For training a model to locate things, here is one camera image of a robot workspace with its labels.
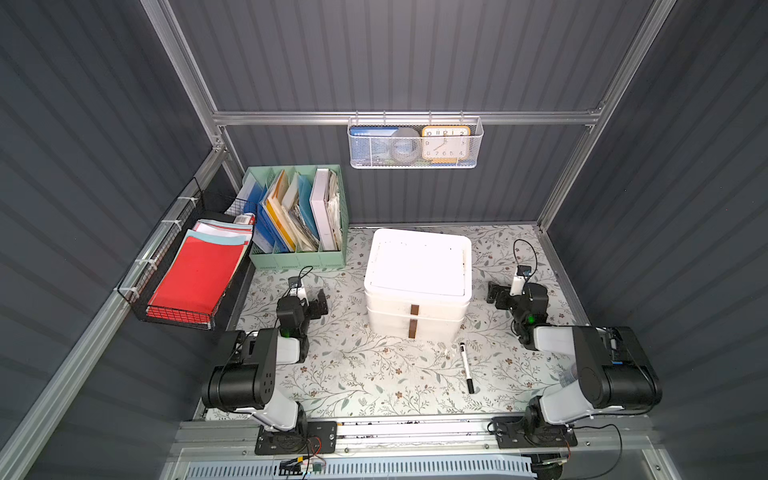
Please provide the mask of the white plastic drawer unit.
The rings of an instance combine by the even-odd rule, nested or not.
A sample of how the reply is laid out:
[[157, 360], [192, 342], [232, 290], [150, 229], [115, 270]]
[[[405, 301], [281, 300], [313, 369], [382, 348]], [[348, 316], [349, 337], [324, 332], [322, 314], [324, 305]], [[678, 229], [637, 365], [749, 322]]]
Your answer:
[[364, 277], [371, 330], [453, 343], [472, 300], [472, 243], [465, 236], [378, 229]]

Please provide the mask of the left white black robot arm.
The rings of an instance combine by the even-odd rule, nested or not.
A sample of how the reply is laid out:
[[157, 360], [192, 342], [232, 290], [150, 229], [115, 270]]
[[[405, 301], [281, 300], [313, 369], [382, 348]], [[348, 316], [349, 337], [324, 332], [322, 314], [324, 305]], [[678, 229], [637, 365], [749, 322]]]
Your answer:
[[277, 368], [308, 357], [310, 322], [329, 311], [324, 291], [308, 300], [289, 294], [277, 302], [277, 325], [223, 334], [201, 400], [205, 408], [248, 414], [277, 434], [307, 435], [306, 413], [278, 387]]

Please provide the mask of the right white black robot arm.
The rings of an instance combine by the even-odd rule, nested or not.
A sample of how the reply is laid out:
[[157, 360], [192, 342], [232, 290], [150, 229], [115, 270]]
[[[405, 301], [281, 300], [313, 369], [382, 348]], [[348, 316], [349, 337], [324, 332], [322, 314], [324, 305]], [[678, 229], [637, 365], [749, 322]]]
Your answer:
[[658, 376], [631, 328], [550, 324], [547, 289], [537, 283], [490, 282], [486, 302], [511, 313], [511, 332], [522, 347], [574, 361], [571, 383], [529, 401], [524, 423], [530, 431], [596, 415], [643, 414], [662, 400]]

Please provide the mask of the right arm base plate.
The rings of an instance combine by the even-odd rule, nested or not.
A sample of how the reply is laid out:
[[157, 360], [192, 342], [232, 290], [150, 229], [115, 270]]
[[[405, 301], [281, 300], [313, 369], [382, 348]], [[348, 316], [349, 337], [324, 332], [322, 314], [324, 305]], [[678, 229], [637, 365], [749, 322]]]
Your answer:
[[522, 415], [493, 417], [486, 426], [500, 449], [566, 448], [578, 445], [563, 425], [536, 424]]

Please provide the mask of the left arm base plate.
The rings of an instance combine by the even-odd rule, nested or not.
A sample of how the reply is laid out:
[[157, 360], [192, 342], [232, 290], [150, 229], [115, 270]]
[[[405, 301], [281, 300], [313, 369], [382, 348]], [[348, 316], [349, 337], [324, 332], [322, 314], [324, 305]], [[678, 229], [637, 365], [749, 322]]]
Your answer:
[[333, 421], [309, 421], [290, 432], [259, 429], [254, 454], [257, 456], [331, 454], [335, 452], [338, 424]]

